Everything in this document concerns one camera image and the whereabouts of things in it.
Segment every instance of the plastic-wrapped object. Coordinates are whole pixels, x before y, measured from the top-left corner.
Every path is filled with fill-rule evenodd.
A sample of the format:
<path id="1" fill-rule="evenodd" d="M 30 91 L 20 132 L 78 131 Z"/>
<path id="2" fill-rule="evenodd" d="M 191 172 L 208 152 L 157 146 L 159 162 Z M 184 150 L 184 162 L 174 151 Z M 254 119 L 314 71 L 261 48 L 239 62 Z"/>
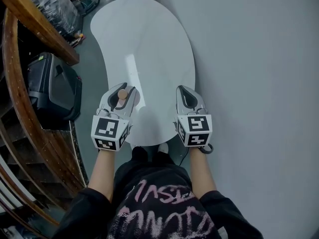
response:
<path id="1" fill-rule="evenodd" d="M 33 0 L 55 29 L 66 39 L 81 30 L 82 18 L 70 0 Z"/>

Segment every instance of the table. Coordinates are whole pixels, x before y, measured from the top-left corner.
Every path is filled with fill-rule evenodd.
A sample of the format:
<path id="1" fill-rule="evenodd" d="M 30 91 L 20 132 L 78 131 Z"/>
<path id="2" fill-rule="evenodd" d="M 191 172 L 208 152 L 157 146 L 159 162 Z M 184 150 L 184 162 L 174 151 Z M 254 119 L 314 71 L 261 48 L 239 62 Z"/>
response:
<path id="1" fill-rule="evenodd" d="M 109 88 L 127 82 L 141 96 L 126 141 L 152 146 L 173 138 L 176 88 L 195 87 L 193 52 L 177 18 L 154 0 L 116 0 L 94 15 L 91 31 L 104 57 Z"/>

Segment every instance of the white wall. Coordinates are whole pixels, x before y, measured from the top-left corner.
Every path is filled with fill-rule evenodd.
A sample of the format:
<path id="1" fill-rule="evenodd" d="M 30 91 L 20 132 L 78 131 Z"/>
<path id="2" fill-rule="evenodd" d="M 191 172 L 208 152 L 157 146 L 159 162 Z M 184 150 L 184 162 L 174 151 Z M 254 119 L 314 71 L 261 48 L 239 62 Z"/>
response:
<path id="1" fill-rule="evenodd" d="M 270 239 L 319 226 L 319 0 L 158 0 L 190 39 L 218 189 Z"/>

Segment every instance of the floor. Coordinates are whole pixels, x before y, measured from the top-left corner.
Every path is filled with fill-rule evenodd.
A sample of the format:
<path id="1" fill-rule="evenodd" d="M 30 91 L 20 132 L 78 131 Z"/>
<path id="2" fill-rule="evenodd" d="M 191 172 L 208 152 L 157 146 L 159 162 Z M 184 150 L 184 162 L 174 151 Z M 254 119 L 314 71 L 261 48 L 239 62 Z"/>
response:
<path id="1" fill-rule="evenodd" d="M 91 177 L 98 154 L 90 136 L 92 117 L 99 106 L 102 95 L 109 89 L 103 55 L 97 41 L 91 33 L 90 23 L 94 14 L 102 6 L 112 1 L 114 0 L 101 0 L 99 7 L 84 18 L 83 33 L 86 39 L 81 45 L 76 47 L 76 51 L 80 54 L 80 63 L 73 67 L 83 81 L 81 115 L 75 121 L 75 128 L 84 168 L 89 178 Z M 171 139 L 168 144 L 172 159 L 176 164 L 179 164 L 186 152 L 186 148 L 182 145 L 178 136 Z M 151 153 L 157 150 L 157 146 L 146 147 L 145 149 L 151 155 Z M 116 155 L 115 169 L 129 161 L 131 154 L 130 145 L 125 143 L 121 151 Z M 182 165 L 189 171 L 188 156 Z"/>

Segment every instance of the shoe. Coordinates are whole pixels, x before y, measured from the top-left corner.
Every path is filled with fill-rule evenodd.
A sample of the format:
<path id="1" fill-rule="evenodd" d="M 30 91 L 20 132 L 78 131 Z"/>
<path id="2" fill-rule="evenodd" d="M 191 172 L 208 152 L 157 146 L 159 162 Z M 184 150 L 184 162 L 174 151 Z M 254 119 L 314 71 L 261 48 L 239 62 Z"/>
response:
<path id="1" fill-rule="evenodd" d="M 164 152 L 164 153 L 168 154 L 168 144 L 167 144 L 167 142 L 164 142 L 164 143 L 159 145 L 158 152 Z"/>

